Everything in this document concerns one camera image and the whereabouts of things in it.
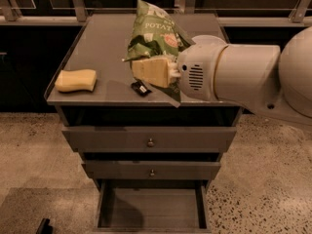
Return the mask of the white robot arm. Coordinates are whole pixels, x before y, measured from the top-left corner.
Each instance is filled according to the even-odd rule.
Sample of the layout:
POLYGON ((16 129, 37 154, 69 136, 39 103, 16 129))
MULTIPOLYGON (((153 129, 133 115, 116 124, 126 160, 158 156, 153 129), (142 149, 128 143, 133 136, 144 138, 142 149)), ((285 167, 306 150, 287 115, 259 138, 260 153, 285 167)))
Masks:
POLYGON ((165 88, 178 81, 190 98, 230 102, 298 128, 312 127, 312 28, 277 45, 230 44, 199 35, 176 60, 134 60, 133 75, 165 88))

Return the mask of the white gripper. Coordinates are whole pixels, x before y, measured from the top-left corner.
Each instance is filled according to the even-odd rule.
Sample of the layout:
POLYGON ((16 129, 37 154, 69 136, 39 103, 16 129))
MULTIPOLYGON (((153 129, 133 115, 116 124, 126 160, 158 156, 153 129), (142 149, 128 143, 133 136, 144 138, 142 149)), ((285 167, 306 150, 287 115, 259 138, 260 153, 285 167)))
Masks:
MULTIPOLYGON (((177 57, 179 89, 189 98, 216 101, 214 91, 215 70, 218 60, 228 44, 212 35, 192 38, 194 45, 177 57)), ((168 88, 175 79, 170 75, 174 63, 168 58, 146 58, 132 61, 135 78, 151 85, 168 88)))

